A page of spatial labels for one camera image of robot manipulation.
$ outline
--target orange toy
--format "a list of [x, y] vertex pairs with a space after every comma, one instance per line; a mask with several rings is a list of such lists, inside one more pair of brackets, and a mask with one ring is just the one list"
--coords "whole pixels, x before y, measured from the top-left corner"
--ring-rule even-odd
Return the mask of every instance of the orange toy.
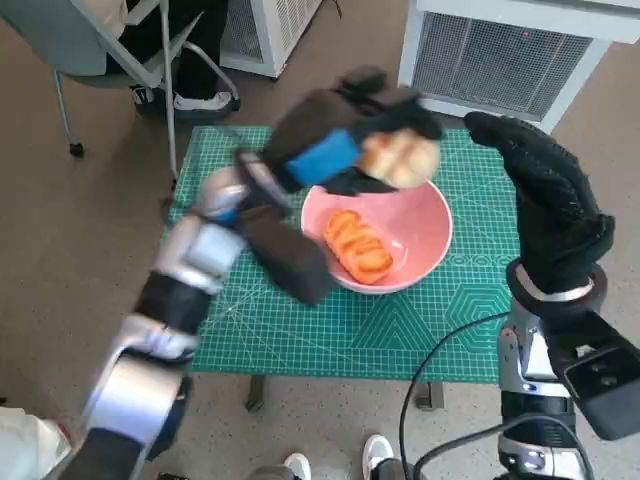
[[324, 239], [345, 270], [365, 285], [380, 280], [393, 266], [393, 257], [376, 232], [353, 210], [337, 210]]

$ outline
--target green cutting mat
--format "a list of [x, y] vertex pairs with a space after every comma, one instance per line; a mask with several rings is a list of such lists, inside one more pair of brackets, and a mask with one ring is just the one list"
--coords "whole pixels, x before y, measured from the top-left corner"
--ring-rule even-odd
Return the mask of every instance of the green cutting mat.
[[[260, 147], [266, 127], [235, 129]], [[237, 138], [219, 127], [193, 131], [171, 221], [194, 202], [209, 172], [228, 165]], [[236, 263], [200, 329], [195, 371], [409, 379], [447, 332], [509, 308], [506, 264], [518, 254], [513, 188], [497, 152], [449, 130], [435, 183], [453, 213], [453, 241], [443, 263], [413, 287], [366, 296], [336, 287], [316, 307], [297, 304], [272, 287], [248, 254]], [[291, 197], [297, 212], [305, 193]], [[425, 221], [429, 221], [425, 212]], [[500, 321], [453, 339], [428, 377], [495, 382]]]

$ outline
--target gray chair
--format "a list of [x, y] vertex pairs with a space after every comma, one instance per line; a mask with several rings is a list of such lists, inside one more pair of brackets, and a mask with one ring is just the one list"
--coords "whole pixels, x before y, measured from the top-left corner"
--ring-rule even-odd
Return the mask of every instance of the gray chair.
[[[60, 73], [73, 80], [102, 88], [144, 85], [155, 88], [164, 79], [169, 136], [169, 161], [174, 180], [178, 177], [176, 163], [175, 125], [173, 112], [173, 82], [171, 62], [182, 48], [199, 55], [228, 85], [233, 108], [240, 106], [240, 97], [233, 82], [197, 45], [187, 41], [200, 17], [188, 27], [169, 38], [169, 0], [142, 0], [131, 10], [126, 25], [138, 25], [149, 13], [160, 8], [163, 48], [144, 64], [113, 36], [108, 29], [85, 9], [80, 0], [0, 0], [3, 18], [31, 45], [31, 48], [53, 70], [62, 122], [69, 139], [70, 153], [80, 157], [84, 148], [71, 132]], [[122, 74], [106, 74], [107, 54], [122, 67]]]

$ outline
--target black glove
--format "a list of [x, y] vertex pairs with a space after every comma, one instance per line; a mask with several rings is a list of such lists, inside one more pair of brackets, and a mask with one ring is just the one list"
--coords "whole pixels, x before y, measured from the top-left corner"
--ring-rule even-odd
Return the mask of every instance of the black glove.
[[614, 218], [600, 212], [578, 159], [528, 123], [469, 113], [474, 142], [494, 147], [516, 187], [522, 265], [545, 293], [589, 282], [613, 244]]
[[[295, 192], [302, 186], [287, 171], [287, 162], [336, 129], [347, 129], [354, 137], [362, 137], [368, 131], [393, 132], [409, 127], [423, 137], [439, 140], [440, 125], [431, 112], [417, 104], [398, 115], [381, 115], [387, 105], [393, 105], [407, 92], [408, 89], [387, 86], [386, 74], [377, 67], [358, 67], [341, 78], [335, 88], [314, 90], [293, 107], [278, 123], [262, 151], [262, 160], [287, 191]], [[394, 190], [355, 167], [343, 170], [323, 186], [329, 193], [340, 195]]]

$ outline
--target white cloth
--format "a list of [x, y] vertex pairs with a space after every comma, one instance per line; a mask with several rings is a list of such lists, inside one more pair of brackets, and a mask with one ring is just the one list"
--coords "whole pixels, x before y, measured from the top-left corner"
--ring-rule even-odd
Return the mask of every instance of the white cloth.
[[115, 38], [124, 32], [125, 19], [129, 14], [126, 0], [78, 0], [98, 22]]
[[0, 407], [2, 480], [40, 480], [70, 451], [69, 441], [51, 420]]

